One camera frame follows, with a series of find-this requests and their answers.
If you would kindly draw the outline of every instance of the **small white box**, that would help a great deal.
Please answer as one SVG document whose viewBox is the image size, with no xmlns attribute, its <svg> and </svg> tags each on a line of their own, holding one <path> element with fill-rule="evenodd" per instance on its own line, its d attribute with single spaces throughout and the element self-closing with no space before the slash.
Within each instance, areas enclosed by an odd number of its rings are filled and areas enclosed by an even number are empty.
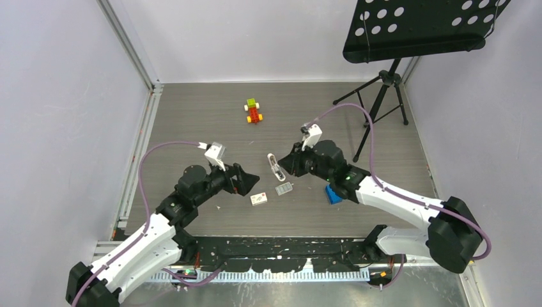
<svg viewBox="0 0 542 307">
<path fill-rule="evenodd" d="M 259 193 L 259 194 L 251 196 L 251 203 L 253 206 L 261 205 L 262 203 L 266 203 L 266 202 L 267 202 L 267 196 L 265 195 L 265 193 Z"/>
</svg>

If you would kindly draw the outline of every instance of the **blue object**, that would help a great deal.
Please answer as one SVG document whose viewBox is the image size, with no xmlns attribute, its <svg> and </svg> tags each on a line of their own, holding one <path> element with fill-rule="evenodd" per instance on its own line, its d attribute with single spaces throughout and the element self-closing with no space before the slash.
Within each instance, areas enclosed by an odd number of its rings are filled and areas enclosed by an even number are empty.
<svg viewBox="0 0 542 307">
<path fill-rule="evenodd" d="M 343 201 L 342 198 L 338 197 L 337 194 L 331 189 L 329 185 L 325 187 L 325 194 L 327 195 L 327 200 L 329 200 L 329 203 L 331 205 L 335 205 L 336 203 L 340 203 Z"/>
</svg>

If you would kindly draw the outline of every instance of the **wall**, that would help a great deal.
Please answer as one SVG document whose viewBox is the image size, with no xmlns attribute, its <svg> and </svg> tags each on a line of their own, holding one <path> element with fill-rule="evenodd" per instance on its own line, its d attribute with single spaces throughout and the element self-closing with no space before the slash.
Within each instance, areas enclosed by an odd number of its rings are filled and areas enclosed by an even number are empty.
<svg viewBox="0 0 542 307">
<path fill-rule="evenodd" d="M 0 1 L 0 306 L 67 306 L 110 235 L 148 91 L 96 1 Z"/>
<path fill-rule="evenodd" d="M 514 1 L 483 49 L 423 57 L 408 84 L 440 197 L 464 199 L 492 238 L 476 265 L 489 306 L 542 299 L 541 14 Z"/>
<path fill-rule="evenodd" d="M 359 81 L 391 65 L 343 58 L 356 0 L 118 1 L 162 83 Z"/>
</svg>

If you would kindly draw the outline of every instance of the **black music stand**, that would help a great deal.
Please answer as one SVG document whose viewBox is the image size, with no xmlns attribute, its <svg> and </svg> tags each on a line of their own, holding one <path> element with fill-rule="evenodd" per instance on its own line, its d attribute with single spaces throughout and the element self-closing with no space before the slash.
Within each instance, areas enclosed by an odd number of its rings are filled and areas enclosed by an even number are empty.
<svg viewBox="0 0 542 307">
<path fill-rule="evenodd" d="M 401 59 L 481 49 L 485 39 L 493 33 L 495 19 L 508 2 L 510 0 L 358 0 L 343 49 L 344 58 L 350 63 L 394 61 L 389 71 L 382 70 L 378 77 L 333 101 L 333 104 L 357 94 L 364 107 L 359 91 L 382 80 L 382 87 L 369 112 L 371 119 L 376 123 L 400 108 L 403 123 L 408 125 L 399 88 L 401 76 L 396 73 Z M 399 105 L 375 119 L 386 91 L 392 85 Z M 354 162 L 358 161 L 369 136 L 367 122 L 365 126 L 365 135 L 352 159 Z"/>
</svg>

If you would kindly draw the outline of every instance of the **gray wood surface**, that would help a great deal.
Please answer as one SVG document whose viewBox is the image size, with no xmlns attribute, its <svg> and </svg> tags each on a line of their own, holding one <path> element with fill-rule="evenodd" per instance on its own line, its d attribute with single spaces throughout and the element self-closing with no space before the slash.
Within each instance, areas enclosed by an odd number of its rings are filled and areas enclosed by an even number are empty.
<svg viewBox="0 0 542 307">
<path fill-rule="evenodd" d="M 257 207 L 249 197 L 220 192 L 199 208 L 199 217 L 187 228 L 193 235 L 284 235 L 284 236 L 366 236 L 376 224 L 409 226 L 404 221 L 375 208 L 343 201 L 329 205 L 324 193 L 326 182 L 311 175 L 287 176 L 293 191 L 278 196 L 281 184 L 270 170 L 267 154 L 280 159 L 299 141 L 300 126 L 326 111 L 331 102 L 358 87 L 359 83 L 222 83 L 168 84 L 164 88 L 152 130 L 149 148 L 172 140 L 219 142 L 227 147 L 223 161 L 237 162 L 248 173 L 261 177 L 251 194 L 266 192 L 268 202 Z M 376 83 L 362 92 L 366 107 L 380 89 Z M 248 98 L 260 104 L 263 121 L 247 123 L 243 105 Z M 358 103 L 354 95 L 345 102 Z M 389 90 L 380 114 L 398 104 Z M 404 126 L 399 110 L 375 126 L 375 168 L 384 181 L 414 193 L 433 196 L 412 115 Z M 354 108 L 330 113 L 318 124 L 321 139 L 332 139 L 345 157 L 352 157 L 359 145 L 364 117 Z M 368 169 L 369 142 L 357 165 Z M 206 166 L 203 151 L 174 145 L 157 150 L 143 168 L 146 193 L 153 210 L 177 183 L 191 164 Z M 144 222 L 141 195 L 137 192 L 127 233 Z"/>
</svg>

